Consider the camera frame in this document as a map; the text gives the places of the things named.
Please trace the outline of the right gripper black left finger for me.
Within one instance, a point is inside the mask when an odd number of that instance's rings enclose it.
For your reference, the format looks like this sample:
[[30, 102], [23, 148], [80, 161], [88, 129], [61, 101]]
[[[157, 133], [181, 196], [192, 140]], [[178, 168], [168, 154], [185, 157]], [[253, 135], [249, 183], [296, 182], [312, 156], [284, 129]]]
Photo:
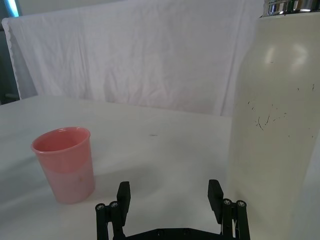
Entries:
[[123, 227], [131, 201], [130, 182], [123, 181], [119, 184], [116, 200], [109, 205], [99, 203], [95, 206], [96, 237], [98, 240], [108, 240], [108, 223], [112, 223], [113, 240], [124, 240]]

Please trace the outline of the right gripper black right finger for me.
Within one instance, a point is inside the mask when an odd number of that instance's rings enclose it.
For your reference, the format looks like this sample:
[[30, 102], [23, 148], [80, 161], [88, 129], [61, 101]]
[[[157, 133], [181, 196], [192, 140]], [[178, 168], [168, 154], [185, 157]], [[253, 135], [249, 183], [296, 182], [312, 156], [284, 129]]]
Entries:
[[210, 207], [220, 225], [220, 234], [215, 240], [249, 240], [250, 229], [247, 204], [243, 200], [231, 201], [224, 197], [218, 180], [210, 179], [207, 196]]

